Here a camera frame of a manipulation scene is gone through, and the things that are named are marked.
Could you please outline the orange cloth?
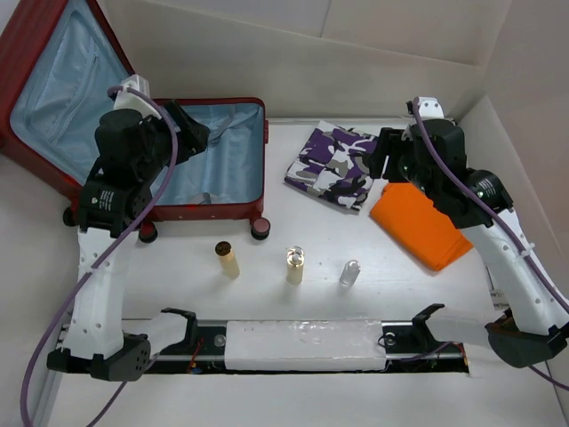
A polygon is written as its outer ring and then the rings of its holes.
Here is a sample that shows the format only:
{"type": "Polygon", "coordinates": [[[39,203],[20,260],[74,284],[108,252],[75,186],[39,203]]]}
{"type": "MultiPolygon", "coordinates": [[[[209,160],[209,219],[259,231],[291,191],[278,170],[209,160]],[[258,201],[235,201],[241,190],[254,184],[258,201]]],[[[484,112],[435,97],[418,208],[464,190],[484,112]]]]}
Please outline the orange cloth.
{"type": "Polygon", "coordinates": [[[371,218],[424,267],[440,271],[473,245],[410,183],[389,183],[371,218]]]}

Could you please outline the purple camouflage garment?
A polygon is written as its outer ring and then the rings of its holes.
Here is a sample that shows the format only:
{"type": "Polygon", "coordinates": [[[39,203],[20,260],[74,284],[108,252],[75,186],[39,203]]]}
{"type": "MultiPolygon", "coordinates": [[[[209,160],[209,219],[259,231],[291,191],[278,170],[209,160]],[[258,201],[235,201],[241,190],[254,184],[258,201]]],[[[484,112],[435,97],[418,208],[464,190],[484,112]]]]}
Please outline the purple camouflage garment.
{"type": "Polygon", "coordinates": [[[379,137],[321,121],[288,167],[284,182],[341,209],[360,212],[373,185],[379,137]]]}

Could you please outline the small clear plastic bottle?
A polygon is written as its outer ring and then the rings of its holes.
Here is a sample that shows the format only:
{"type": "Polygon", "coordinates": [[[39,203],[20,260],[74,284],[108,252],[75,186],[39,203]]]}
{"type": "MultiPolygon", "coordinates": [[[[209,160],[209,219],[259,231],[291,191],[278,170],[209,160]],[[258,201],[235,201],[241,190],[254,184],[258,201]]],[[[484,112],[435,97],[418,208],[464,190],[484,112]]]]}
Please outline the small clear plastic bottle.
{"type": "Polygon", "coordinates": [[[361,264],[357,260],[350,260],[348,261],[341,273],[340,276],[340,284],[342,286],[352,287],[361,272],[361,264]]]}

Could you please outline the gold bottle clear cap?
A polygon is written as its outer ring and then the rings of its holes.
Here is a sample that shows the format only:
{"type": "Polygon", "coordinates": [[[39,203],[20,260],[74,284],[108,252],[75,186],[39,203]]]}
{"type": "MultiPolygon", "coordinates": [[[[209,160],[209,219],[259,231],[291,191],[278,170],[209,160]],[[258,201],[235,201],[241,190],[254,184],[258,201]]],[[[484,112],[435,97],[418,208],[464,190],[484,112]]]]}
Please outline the gold bottle clear cap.
{"type": "Polygon", "coordinates": [[[305,253],[299,246],[291,246],[286,254],[286,280],[291,285],[298,285],[303,279],[305,253]]]}

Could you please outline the red hard-shell suitcase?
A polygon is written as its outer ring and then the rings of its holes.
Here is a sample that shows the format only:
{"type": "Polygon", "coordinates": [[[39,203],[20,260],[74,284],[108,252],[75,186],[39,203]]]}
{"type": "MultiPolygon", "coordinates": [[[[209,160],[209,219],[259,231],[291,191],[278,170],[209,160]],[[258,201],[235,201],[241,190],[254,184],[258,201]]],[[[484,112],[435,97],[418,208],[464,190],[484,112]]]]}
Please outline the red hard-shell suitcase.
{"type": "MultiPolygon", "coordinates": [[[[94,134],[112,107],[107,90],[132,74],[94,1],[21,1],[1,35],[1,151],[69,199],[68,226],[99,155],[94,134]]],[[[140,240],[156,239],[158,221],[211,219],[247,220],[255,238],[266,238],[263,102],[183,99],[180,111],[208,128],[208,143],[175,168],[140,240]]]]}

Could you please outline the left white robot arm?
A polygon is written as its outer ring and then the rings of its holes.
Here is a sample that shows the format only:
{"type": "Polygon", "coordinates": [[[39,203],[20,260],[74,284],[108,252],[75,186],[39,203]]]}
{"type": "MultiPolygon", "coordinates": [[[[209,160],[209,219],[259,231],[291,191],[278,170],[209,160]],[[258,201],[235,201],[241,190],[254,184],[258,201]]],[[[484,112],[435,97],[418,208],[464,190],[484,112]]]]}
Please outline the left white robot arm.
{"type": "Polygon", "coordinates": [[[46,365],[108,382],[133,382],[172,346],[197,345],[195,313],[166,308],[139,328],[123,330],[123,300],[132,251],[145,218],[165,192],[174,169],[204,152],[206,126],[177,101],[158,106],[149,84],[131,75],[108,89],[113,100],[94,132],[99,155],[83,185],[76,212],[80,288],[68,331],[46,365]]]}

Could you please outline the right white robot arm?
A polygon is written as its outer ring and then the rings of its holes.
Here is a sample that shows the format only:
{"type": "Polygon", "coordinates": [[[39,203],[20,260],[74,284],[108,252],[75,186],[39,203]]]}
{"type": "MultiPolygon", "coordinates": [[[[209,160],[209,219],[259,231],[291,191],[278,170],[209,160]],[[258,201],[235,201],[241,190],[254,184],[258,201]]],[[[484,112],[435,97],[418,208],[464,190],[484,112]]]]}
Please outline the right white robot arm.
{"type": "Polygon", "coordinates": [[[372,176],[409,183],[425,196],[478,251],[509,305],[501,314],[428,306],[411,321],[416,356],[463,342],[515,368],[553,359],[568,344],[568,300],[525,238],[510,194],[497,175],[468,166],[464,132],[437,99],[417,97],[407,109],[413,123],[381,130],[372,176]]]}

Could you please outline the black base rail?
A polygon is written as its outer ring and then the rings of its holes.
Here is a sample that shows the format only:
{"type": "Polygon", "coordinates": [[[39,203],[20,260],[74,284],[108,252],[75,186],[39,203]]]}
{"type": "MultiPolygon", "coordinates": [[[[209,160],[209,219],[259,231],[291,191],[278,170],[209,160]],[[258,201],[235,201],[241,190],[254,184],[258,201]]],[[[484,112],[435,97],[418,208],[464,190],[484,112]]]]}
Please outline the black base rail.
{"type": "Polygon", "coordinates": [[[193,375],[323,375],[323,374],[466,374],[469,364],[460,344],[443,346],[423,343],[409,321],[381,321],[383,335],[378,344],[386,351],[381,371],[356,372],[268,372],[228,370],[224,363],[226,329],[230,321],[203,321],[198,325],[196,343],[174,344],[163,350],[152,374],[193,375]]]}

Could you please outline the white foam block on rail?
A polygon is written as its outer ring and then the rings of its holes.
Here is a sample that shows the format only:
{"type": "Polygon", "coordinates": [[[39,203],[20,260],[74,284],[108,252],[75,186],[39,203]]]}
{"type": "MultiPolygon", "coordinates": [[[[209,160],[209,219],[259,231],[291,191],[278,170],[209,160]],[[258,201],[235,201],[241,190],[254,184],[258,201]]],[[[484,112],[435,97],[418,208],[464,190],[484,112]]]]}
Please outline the white foam block on rail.
{"type": "Polygon", "coordinates": [[[236,371],[381,371],[382,335],[379,320],[230,321],[224,363],[236,371]]]}

